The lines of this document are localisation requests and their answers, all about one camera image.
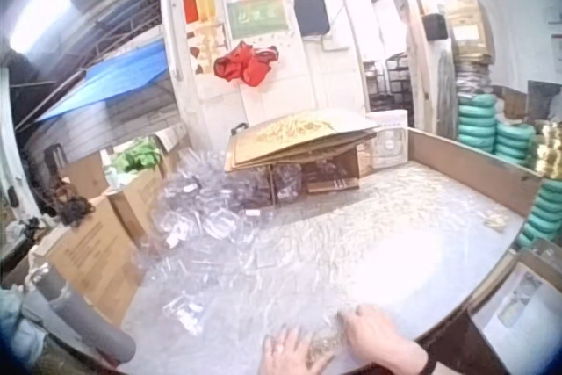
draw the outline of blue tarp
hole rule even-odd
[[[49,119],[85,105],[140,90],[158,80],[167,70],[163,40],[102,61],[86,71],[83,83],[67,95],[68,99],[37,120]]]

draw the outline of stack of rolls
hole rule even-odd
[[[459,95],[457,141],[487,153],[494,151],[496,101],[494,94]]]
[[[562,230],[562,180],[544,179],[517,244],[528,247],[536,238],[554,241]]]
[[[524,166],[534,136],[535,128],[531,125],[498,123],[494,153],[504,162]]]

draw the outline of human hand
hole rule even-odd
[[[427,352],[398,333],[392,321],[369,305],[339,313],[354,355],[399,375],[416,375],[428,361]]]
[[[333,354],[323,355],[311,367],[306,365],[312,335],[305,335],[299,341],[299,329],[287,328],[274,338],[266,337],[263,342],[263,357],[260,375],[320,375],[328,366]]]

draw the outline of ceiling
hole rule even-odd
[[[20,144],[34,129],[30,124],[36,117],[80,81],[81,70],[162,22],[160,0],[70,1],[69,10],[31,52],[23,56],[10,51],[0,57],[10,70],[12,115]],[[65,83],[71,76],[74,78]],[[56,94],[46,101],[54,91]]]

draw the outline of red cloth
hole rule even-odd
[[[275,46],[253,48],[241,41],[230,53],[214,62],[214,74],[232,81],[241,78],[250,87],[257,87],[271,70],[270,63],[279,59]]]

